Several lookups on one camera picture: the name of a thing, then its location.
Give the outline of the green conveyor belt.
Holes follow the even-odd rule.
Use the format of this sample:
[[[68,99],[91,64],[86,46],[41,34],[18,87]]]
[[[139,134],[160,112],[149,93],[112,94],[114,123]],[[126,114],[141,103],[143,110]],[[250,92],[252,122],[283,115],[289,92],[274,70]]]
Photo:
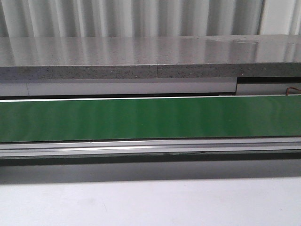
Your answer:
[[[301,97],[3,100],[3,143],[301,134]]]

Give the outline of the white pleated curtain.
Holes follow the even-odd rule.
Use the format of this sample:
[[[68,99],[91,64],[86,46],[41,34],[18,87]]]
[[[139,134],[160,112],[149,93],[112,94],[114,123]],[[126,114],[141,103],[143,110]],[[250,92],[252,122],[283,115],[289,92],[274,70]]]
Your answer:
[[[3,0],[1,37],[300,34],[298,0]]]

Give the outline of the grey stone countertop slab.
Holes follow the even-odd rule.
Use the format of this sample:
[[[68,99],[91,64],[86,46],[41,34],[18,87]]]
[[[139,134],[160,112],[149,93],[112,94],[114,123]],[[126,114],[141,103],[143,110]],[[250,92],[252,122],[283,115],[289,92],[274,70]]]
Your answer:
[[[1,38],[3,80],[299,77],[299,35]]]

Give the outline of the aluminium conveyor frame rail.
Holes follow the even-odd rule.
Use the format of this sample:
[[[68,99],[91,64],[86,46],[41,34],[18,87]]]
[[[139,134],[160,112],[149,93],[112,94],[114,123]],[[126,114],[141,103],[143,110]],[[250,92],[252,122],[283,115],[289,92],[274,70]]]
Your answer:
[[[299,137],[168,139],[1,144],[1,157],[85,154],[298,151]]]

